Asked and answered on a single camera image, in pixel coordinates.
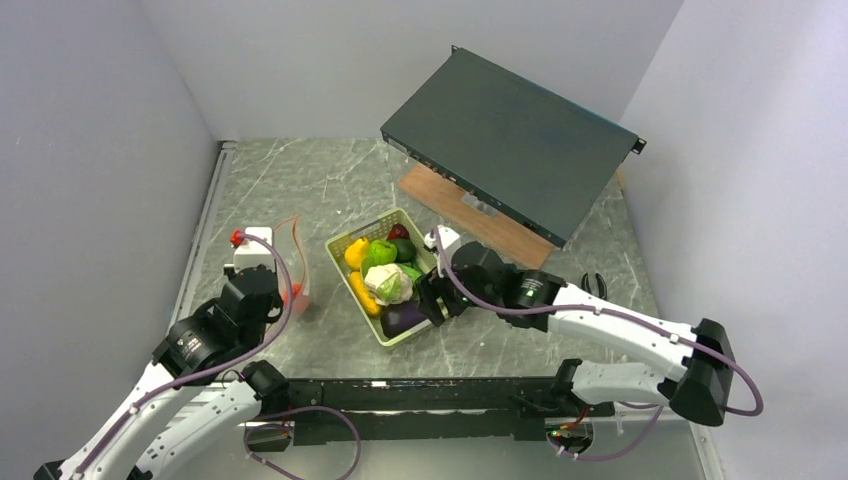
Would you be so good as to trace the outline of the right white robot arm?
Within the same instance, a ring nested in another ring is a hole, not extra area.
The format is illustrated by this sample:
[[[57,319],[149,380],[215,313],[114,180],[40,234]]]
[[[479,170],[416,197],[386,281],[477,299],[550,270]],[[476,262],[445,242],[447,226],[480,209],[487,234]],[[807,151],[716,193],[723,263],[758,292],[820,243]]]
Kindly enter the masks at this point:
[[[704,318],[692,326],[635,312],[556,275],[506,263],[478,242],[446,254],[447,265],[415,282],[419,309],[434,324],[478,307],[513,327],[578,336],[627,357],[615,366],[563,361],[550,391],[560,413],[607,402],[654,404],[711,427],[731,413],[737,365],[722,324]]]

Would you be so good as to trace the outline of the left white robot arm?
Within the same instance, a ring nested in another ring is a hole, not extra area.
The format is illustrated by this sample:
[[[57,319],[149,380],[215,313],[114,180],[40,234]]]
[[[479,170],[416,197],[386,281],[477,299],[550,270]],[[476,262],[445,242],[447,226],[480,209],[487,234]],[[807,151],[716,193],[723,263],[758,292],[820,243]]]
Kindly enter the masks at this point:
[[[253,356],[285,317],[278,277],[264,265],[229,274],[218,297],[174,323],[116,411],[76,453],[36,479],[168,479],[236,424],[279,417],[285,378]]]

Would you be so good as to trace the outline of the clear orange zip bag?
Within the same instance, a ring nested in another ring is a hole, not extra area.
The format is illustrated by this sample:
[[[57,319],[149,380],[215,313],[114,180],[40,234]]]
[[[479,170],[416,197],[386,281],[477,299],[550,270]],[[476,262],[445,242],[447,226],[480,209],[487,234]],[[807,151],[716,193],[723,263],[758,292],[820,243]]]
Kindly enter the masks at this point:
[[[305,250],[305,244],[299,238],[298,221],[299,217],[293,216],[275,226],[273,228],[273,245],[286,264],[291,287],[295,282],[302,283],[304,287],[309,289],[311,298],[308,255]],[[286,287],[280,270],[277,271],[277,277],[280,292],[281,287]],[[290,320],[294,321],[302,315],[292,316],[290,314]]]

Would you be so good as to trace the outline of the orange peach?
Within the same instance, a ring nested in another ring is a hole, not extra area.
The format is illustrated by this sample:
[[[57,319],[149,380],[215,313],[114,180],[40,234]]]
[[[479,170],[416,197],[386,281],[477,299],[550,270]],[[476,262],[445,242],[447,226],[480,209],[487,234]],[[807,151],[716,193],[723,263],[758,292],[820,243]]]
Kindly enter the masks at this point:
[[[291,315],[302,315],[311,303],[309,289],[304,287],[302,283],[295,282],[291,288],[291,294],[285,286],[280,288],[280,296],[284,306],[291,307]]]

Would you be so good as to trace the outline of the purple eggplant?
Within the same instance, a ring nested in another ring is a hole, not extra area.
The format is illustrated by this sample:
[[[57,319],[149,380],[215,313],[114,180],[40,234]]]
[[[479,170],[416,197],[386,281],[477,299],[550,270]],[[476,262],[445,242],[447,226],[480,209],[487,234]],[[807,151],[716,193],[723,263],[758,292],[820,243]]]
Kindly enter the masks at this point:
[[[409,300],[386,306],[380,316],[380,325],[387,338],[395,338],[426,320],[427,316],[419,310],[418,303]]]

